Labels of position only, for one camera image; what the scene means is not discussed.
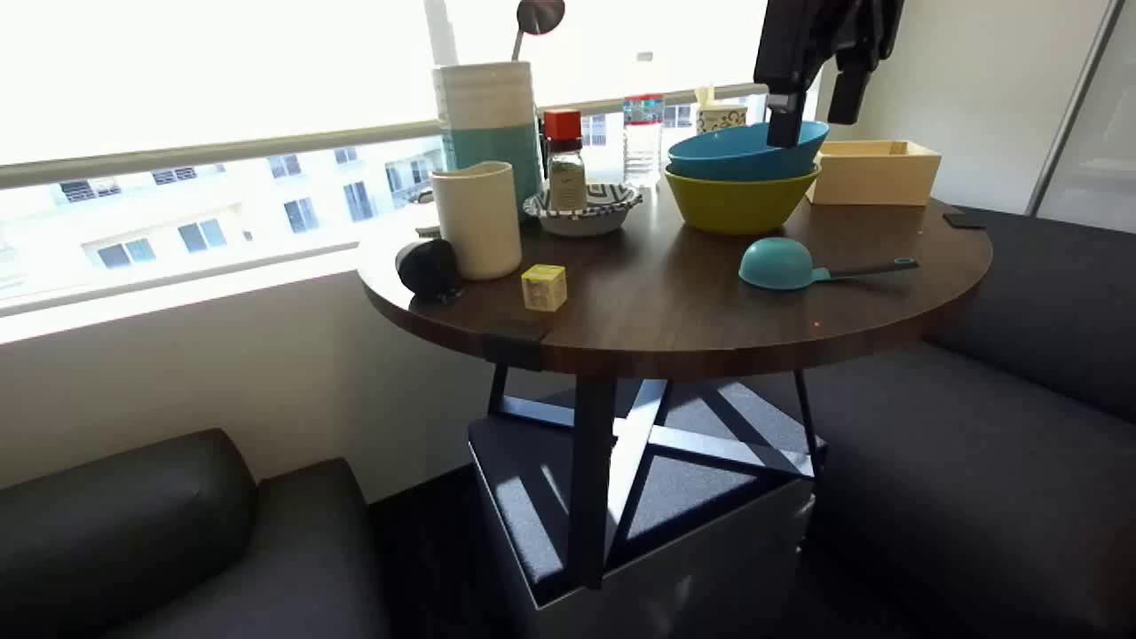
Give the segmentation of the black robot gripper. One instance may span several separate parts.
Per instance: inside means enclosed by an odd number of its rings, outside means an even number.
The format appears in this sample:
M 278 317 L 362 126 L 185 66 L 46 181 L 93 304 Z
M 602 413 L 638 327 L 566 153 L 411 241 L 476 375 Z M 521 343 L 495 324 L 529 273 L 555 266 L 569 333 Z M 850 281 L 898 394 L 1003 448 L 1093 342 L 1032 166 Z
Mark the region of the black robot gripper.
M 802 95 L 800 92 L 771 92 L 767 95 L 767 142 L 771 145 L 795 145 L 802 126 Z

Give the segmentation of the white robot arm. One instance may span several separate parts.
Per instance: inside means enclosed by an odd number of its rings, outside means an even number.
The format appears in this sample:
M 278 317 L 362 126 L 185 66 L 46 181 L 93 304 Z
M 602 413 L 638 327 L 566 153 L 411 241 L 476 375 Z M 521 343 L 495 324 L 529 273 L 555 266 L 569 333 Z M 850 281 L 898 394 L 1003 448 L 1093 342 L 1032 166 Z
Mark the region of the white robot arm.
M 854 123 L 880 59 L 890 58 L 904 0 L 767 0 L 751 81 L 767 88 L 771 145 L 795 145 L 805 92 L 837 59 L 828 119 Z

